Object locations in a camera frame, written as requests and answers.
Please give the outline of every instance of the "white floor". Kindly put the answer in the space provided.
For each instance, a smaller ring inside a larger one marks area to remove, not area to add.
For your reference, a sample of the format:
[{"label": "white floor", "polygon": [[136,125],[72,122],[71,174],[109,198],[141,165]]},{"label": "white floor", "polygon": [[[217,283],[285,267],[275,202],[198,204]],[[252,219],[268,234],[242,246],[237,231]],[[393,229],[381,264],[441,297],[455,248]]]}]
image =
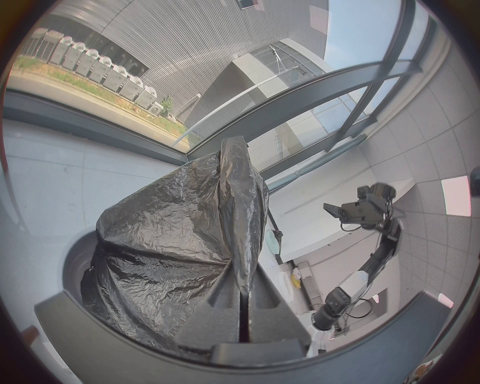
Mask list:
[{"label": "white floor", "polygon": [[[176,166],[48,129],[4,120],[9,172],[0,177],[0,297],[19,331],[40,331],[32,349],[64,383],[79,383],[42,332],[34,306],[62,290],[63,260],[109,206]],[[260,263],[279,287],[264,246]],[[306,310],[299,291],[290,303]]]}]

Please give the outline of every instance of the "trash bag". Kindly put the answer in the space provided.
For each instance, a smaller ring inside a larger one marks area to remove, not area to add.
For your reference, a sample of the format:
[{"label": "trash bag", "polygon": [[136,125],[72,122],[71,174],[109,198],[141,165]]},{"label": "trash bag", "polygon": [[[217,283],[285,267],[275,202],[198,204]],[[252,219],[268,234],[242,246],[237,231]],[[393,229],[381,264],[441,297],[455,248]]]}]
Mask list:
[{"label": "trash bag", "polygon": [[140,343],[191,355],[175,344],[175,334],[230,259],[240,292],[248,294],[267,210],[268,188],[244,139],[225,139],[220,152],[102,213],[81,283],[84,306]]}]

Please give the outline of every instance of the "pavement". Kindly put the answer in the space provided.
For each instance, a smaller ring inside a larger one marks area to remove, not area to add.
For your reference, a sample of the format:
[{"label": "pavement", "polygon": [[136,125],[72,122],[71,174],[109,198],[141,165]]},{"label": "pavement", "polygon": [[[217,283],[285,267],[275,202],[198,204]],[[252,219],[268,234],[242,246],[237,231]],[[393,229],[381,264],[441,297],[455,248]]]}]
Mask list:
[{"label": "pavement", "polygon": [[[161,129],[150,122],[115,106],[114,104],[81,89],[60,81],[49,79],[42,75],[14,70],[10,73],[7,88],[31,93],[82,110],[168,146],[172,146],[177,139],[177,136],[170,132]],[[175,149],[184,153],[188,152],[188,142],[186,140],[180,141],[175,146]]]}]

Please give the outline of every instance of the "sky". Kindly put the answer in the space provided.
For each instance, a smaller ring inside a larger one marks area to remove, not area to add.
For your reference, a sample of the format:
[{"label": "sky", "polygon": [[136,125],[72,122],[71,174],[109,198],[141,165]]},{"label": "sky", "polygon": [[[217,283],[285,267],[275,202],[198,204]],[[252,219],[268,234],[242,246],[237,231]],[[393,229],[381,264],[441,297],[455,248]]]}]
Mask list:
[{"label": "sky", "polygon": [[400,0],[330,0],[325,61],[334,69],[382,60]]}]

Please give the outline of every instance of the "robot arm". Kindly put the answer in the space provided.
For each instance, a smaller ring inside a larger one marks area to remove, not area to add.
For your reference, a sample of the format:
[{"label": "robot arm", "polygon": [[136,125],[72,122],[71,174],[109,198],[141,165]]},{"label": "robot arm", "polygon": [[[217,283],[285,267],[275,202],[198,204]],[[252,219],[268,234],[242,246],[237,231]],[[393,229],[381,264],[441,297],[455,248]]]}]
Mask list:
[{"label": "robot arm", "polygon": [[341,224],[359,224],[364,229],[379,231],[380,244],[360,270],[348,276],[327,295],[325,304],[317,312],[310,311],[300,316],[300,321],[312,337],[307,357],[317,355],[319,349],[326,349],[335,330],[334,324],[367,292],[399,248],[402,227],[400,221],[392,217],[395,189],[377,183],[372,187],[359,187],[357,193],[359,200],[355,203],[341,207],[325,203],[324,209],[339,218]]}]

